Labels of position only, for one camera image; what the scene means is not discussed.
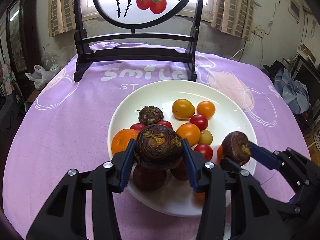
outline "brown root vegetable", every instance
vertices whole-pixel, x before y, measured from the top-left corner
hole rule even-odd
[[[143,191],[160,189],[167,177],[167,171],[154,171],[137,165],[133,171],[133,181],[137,188]]]
[[[134,158],[141,166],[164,171],[174,167],[182,153],[180,135],[165,125],[152,124],[138,134]]]
[[[155,124],[163,120],[162,111],[155,106],[145,106],[139,112],[139,122],[144,125]]]
[[[172,176],[177,180],[188,180],[188,175],[183,161],[180,162],[179,166],[170,170]]]
[[[223,155],[240,166],[245,165],[251,157],[249,140],[239,131],[229,133],[222,142]]]

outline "white plastic bag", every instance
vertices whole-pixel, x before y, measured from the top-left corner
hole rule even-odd
[[[34,66],[35,71],[30,74],[26,73],[26,76],[31,81],[34,81],[35,87],[37,90],[41,90],[45,87],[46,84],[52,80],[52,78],[59,72],[59,68],[57,70],[45,70],[44,67],[35,65]]]

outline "purple tablecloth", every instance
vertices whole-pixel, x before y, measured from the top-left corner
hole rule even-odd
[[[93,49],[145,46],[103,42]],[[12,143],[3,182],[4,213],[23,238],[47,197],[71,168],[93,170],[108,161],[107,134],[119,103],[143,85],[167,79],[187,79],[180,63],[155,61],[98,62],[74,83],[76,57],[41,92],[25,116]],[[274,150],[291,147],[310,158],[289,107],[258,68],[210,54],[196,54],[198,82],[214,87],[247,114],[258,144]],[[288,201],[293,195],[284,178],[257,164],[255,177],[266,193]],[[161,214],[127,191],[115,194],[122,238],[138,240],[194,237],[199,218]],[[92,221],[87,237],[93,239]]]

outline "power outlet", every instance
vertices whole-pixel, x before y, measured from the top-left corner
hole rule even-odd
[[[260,38],[263,38],[264,33],[265,33],[264,29],[259,29],[257,35],[258,35]]]
[[[251,32],[256,34],[257,36],[259,36],[261,38],[263,38],[263,36],[265,34],[265,30],[264,29],[259,28],[259,27],[254,26],[254,25],[252,25]]]

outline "orange cherry tomato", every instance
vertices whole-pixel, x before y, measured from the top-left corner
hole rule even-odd
[[[205,115],[207,118],[210,118],[216,112],[216,107],[210,101],[202,101],[197,106],[197,114]]]
[[[178,99],[172,105],[174,117],[180,120],[191,118],[195,112],[195,107],[186,99]]]
[[[217,162],[220,163],[222,158],[224,158],[224,155],[223,155],[222,145],[220,145],[217,150]]]
[[[200,199],[201,201],[204,201],[205,192],[203,193],[195,193],[195,196]]]
[[[201,132],[200,129],[193,123],[185,123],[177,129],[177,134],[182,139],[187,139],[190,146],[194,146],[200,140]]]

